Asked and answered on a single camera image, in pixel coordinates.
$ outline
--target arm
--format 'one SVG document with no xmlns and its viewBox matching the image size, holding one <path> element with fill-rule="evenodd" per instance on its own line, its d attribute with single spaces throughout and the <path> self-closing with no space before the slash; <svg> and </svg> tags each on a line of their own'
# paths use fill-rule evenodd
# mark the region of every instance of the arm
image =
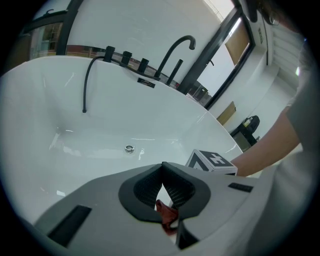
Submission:
<svg viewBox="0 0 320 256">
<path fill-rule="evenodd" d="M 231 162 L 238 168 L 238 176 L 261 171 L 289 154 L 300 142 L 289 122 L 287 106 L 261 140 Z"/>
</svg>

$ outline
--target window frame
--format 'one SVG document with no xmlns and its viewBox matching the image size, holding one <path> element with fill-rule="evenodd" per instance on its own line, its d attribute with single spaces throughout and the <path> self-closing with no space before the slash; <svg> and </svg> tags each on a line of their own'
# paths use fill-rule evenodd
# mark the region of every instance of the window frame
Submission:
<svg viewBox="0 0 320 256">
<path fill-rule="evenodd" d="M 29 33 L 46 25 L 62 23 L 55 55 L 66 55 L 69 34 L 77 16 L 78 9 L 83 1 L 84 0 L 71 0 L 66 10 L 61 10 L 54 13 L 46 13 L 43 16 L 32 20 L 24 26 L 23 34 Z"/>
<path fill-rule="evenodd" d="M 237 20 L 241 18 L 244 26 L 247 30 L 249 37 L 249 47 L 243 53 L 237 65 L 234 67 L 233 71 L 230 73 L 228 78 L 219 88 L 219 90 L 212 96 L 212 98 L 205 104 L 204 108 L 209 110 L 217 100 L 222 96 L 222 94 L 229 87 L 231 82 L 235 79 L 244 63 L 248 59 L 250 53 L 253 51 L 256 46 L 254 36 L 252 34 L 252 30 L 249 24 L 247 17 L 245 16 L 243 9 L 240 4 L 235 4 L 234 9 L 229 13 L 229 15 L 224 19 L 221 23 L 220 28 L 214 34 L 210 42 L 205 46 L 203 51 L 201 52 L 198 59 L 194 62 L 186 76 L 183 78 L 181 84 L 177 88 L 177 90 L 183 94 L 187 94 L 188 91 L 192 88 L 194 83 L 200 77 L 201 73 L 205 70 L 206 66 L 209 64 L 210 60 L 216 54 L 220 46 L 224 43 L 224 40 L 227 38 L 230 30 L 237 22 Z"/>
</svg>

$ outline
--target red object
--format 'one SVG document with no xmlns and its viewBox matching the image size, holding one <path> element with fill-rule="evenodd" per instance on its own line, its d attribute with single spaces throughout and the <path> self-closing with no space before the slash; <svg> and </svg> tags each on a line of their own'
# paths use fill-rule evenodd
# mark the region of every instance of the red object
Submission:
<svg viewBox="0 0 320 256">
<path fill-rule="evenodd" d="M 172 222 L 178 219 L 178 210 L 166 206 L 160 200 L 155 202 L 156 211 L 161 214 L 162 227 L 167 235 L 171 236 L 177 233 L 177 228 L 171 228 Z"/>
</svg>

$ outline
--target white bathtub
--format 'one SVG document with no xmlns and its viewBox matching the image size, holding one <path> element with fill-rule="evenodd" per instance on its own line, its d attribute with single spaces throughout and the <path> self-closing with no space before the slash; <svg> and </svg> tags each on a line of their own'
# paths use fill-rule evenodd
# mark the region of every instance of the white bathtub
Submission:
<svg viewBox="0 0 320 256">
<path fill-rule="evenodd" d="M 1 167 L 6 191 L 31 223 L 84 183 L 162 161 L 185 165 L 193 149 L 232 160 L 241 150 L 203 107 L 163 83 L 91 59 L 50 56 L 1 78 Z M 125 152 L 126 145 L 134 153 Z"/>
</svg>

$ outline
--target cube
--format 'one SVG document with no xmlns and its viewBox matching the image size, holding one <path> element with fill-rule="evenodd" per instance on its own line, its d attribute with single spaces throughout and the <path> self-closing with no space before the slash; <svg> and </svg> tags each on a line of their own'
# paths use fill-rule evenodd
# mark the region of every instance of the cube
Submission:
<svg viewBox="0 0 320 256">
<path fill-rule="evenodd" d="M 194 149 L 185 166 L 216 174 L 237 175 L 238 168 L 216 152 Z"/>
</svg>

